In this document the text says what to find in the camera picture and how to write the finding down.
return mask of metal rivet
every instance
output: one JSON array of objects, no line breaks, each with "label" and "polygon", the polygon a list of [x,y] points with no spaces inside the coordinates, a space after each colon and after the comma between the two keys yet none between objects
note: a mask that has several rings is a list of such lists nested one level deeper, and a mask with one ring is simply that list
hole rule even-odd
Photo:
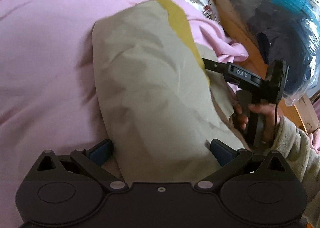
[{"label": "metal rivet", "polygon": [[122,189],[125,187],[125,183],[122,181],[113,181],[110,183],[112,189]]},{"label": "metal rivet", "polygon": [[213,187],[213,183],[210,181],[203,180],[198,183],[198,187],[202,189],[209,189]]},{"label": "metal rivet", "polygon": [[158,187],[158,192],[165,192],[165,188],[164,187]]}]

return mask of yellow stripe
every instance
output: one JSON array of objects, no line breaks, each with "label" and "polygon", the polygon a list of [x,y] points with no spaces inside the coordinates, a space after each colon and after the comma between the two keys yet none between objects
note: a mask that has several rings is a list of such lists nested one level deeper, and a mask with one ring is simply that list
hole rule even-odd
[{"label": "yellow stripe", "polygon": [[203,60],[199,54],[198,48],[193,41],[189,22],[184,11],[171,0],[155,0],[168,12],[168,22],[181,41],[191,50],[199,67],[203,70],[208,81],[209,78],[205,73]]}]

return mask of finger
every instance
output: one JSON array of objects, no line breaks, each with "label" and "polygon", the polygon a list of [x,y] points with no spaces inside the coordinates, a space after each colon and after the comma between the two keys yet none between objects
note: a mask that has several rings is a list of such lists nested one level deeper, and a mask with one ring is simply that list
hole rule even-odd
[{"label": "finger", "polygon": [[242,106],[240,105],[240,103],[239,102],[236,102],[235,104],[234,104],[234,109],[235,109],[235,111],[236,111],[236,113],[237,114],[242,114]]},{"label": "finger", "polygon": [[249,119],[246,115],[242,114],[242,115],[239,115],[237,118],[240,124],[243,124],[243,123],[247,124],[249,122]]},{"label": "finger", "polygon": [[275,113],[275,104],[270,103],[259,103],[259,104],[249,104],[249,110],[253,113],[262,113],[264,115],[272,115]]},{"label": "finger", "polygon": [[240,129],[242,129],[242,130],[245,130],[245,128],[247,127],[247,125],[246,124],[240,124]]}]

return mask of black cable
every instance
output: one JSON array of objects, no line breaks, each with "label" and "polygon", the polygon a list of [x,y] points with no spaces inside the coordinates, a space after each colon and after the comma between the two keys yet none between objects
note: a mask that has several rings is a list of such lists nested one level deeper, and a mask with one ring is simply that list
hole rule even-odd
[{"label": "black cable", "polygon": [[276,108],[275,108],[275,126],[273,128],[273,141],[275,141],[276,139],[276,126],[277,126],[277,120],[278,120],[277,110],[278,110],[278,104],[276,104]]}]

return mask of round pad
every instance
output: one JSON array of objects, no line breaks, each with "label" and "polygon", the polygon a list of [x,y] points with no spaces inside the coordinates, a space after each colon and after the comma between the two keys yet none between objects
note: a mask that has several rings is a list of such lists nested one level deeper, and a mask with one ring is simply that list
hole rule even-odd
[{"label": "round pad", "polygon": [[66,182],[52,182],[39,189],[38,196],[47,203],[62,203],[71,199],[76,193],[76,188]]},{"label": "round pad", "polygon": [[222,186],[220,195],[233,214],[256,224],[289,222],[303,213],[306,204],[299,182],[264,181],[254,173],[230,179]]},{"label": "round pad", "polygon": [[100,204],[103,191],[93,179],[67,171],[61,181],[24,181],[16,205],[22,218],[38,224],[67,224],[88,216]]}]

